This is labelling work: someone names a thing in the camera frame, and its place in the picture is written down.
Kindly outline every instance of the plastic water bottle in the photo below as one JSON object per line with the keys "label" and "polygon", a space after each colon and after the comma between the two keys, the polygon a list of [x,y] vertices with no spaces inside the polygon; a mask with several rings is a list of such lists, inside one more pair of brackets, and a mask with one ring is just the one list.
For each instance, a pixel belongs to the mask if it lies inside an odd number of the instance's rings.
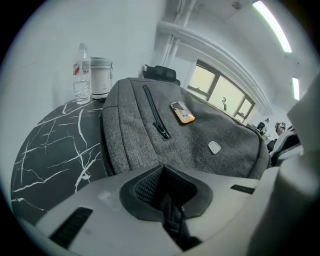
{"label": "plastic water bottle", "polygon": [[78,53],[73,63],[73,90],[78,104],[86,104],[90,101],[90,57],[88,46],[80,43]]}

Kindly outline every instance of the ceiling light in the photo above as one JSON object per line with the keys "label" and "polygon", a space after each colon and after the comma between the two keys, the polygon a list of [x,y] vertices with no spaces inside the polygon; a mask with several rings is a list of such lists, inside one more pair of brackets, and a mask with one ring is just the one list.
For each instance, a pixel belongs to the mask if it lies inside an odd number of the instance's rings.
{"label": "ceiling light", "polygon": [[293,84],[294,98],[296,100],[299,100],[300,99],[299,80],[295,77],[292,77],[292,84]]}
{"label": "ceiling light", "polygon": [[263,2],[258,1],[253,4],[253,7],[258,10],[258,12],[264,17],[266,22],[270,25],[273,32],[275,33],[276,37],[278,38],[283,50],[286,53],[292,53],[290,44],[288,42],[288,39],[286,38],[286,35],[282,28],[280,27],[278,21],[273,16],[273,14],[269,11],[269,9],[264,5]]}

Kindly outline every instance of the white pipe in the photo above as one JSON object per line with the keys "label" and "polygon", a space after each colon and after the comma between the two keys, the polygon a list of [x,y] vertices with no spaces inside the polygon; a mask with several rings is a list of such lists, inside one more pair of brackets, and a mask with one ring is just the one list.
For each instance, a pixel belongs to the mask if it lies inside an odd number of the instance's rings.
{"label": "white pipe", "polygon": [[[177,10],[176,10],[177,14],[176,14],[174,21],[173,21],[174,24],[179,23],[180,18],[181,18],[181,14],[185,8],[185,4],[186,4],[186,0],[179,0]],[[162,56],[162,60],[161,60],[161,66],[164,66],[166,64],[173,42],[174,42],[174,35],[171,34],[168,36],[168,39],[166,40],[166,43],[165,43],[165,47],[163,50],[163,56]]]}
{"label": "white pipe", "polygon": [[[185,17],[184,17],[184,20],[183,20],[183,23],[182,23],[182,27],[185,28],[187,26],[187,23],[189,21],[190,15],[191,15],[191,12],[192,12],[196,2],[197,2],[197,0],[191,0],[191,3],[188,6],[188,10],[185,13]],[[172,62],[174,61],[174,59],[176,57],[180,42],[181,42],[181,39],[178,38],[174,43],[174,46],[173,46],[173,49],[172,49],[172,53],[171,53],[171,58],[170,58],[170,60],[169,60],[169,62],[167,64],[168,67],[171,66]]]}

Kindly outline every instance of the phone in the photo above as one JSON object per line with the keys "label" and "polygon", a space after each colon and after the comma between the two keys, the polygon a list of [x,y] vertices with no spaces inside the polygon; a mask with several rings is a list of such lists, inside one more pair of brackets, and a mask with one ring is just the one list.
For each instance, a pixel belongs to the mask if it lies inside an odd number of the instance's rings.
{"label": "phone", "polygon": [[175,114],[180,119],[181,123],[187,124],[194,121],[196,118],[182,101],[173,102],[170,104]]}

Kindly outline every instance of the window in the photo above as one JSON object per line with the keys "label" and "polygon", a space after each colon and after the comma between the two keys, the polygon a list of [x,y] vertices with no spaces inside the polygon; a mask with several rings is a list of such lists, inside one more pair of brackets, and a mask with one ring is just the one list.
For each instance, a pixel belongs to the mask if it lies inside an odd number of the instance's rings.
{"label": "window", "polygon": [[200,60],[196,63],[187,90],[226,111],[241,123],[248,117],[255,105],[234,82]]}

